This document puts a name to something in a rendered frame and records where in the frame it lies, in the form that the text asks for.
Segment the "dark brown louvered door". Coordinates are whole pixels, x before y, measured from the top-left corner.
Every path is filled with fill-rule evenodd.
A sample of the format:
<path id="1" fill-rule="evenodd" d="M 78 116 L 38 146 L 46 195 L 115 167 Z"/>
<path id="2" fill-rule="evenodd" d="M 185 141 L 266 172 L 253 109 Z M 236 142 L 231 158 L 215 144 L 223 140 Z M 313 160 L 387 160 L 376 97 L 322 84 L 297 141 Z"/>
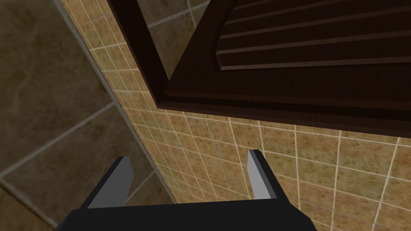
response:
<path id="1" fill-rule="evenodd" d="M 411 138 L 411 0 L 210 0 L 165 93 Z"/>

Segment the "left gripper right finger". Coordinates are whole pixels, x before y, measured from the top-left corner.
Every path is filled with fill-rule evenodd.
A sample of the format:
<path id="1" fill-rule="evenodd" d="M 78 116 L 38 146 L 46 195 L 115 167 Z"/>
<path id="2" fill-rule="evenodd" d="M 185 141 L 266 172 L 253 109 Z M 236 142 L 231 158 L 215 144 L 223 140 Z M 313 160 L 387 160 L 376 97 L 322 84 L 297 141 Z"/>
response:
<path id="1" fill-rule="evenodd" d="M 248 150 L 247 171 L 255 199 L 277 199 L 280 202 L 289 202 L 260 150 Z"/>

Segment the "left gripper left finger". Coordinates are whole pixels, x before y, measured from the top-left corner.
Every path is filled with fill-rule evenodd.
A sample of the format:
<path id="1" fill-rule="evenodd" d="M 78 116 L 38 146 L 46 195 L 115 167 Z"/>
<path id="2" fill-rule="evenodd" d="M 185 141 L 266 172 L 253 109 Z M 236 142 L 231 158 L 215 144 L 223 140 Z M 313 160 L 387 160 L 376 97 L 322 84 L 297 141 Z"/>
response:
<path id="1" fill-rule="evenodd" d="M 80 209 L 123 207 L 134 178 L 128 156 L 118 157 Z"/>

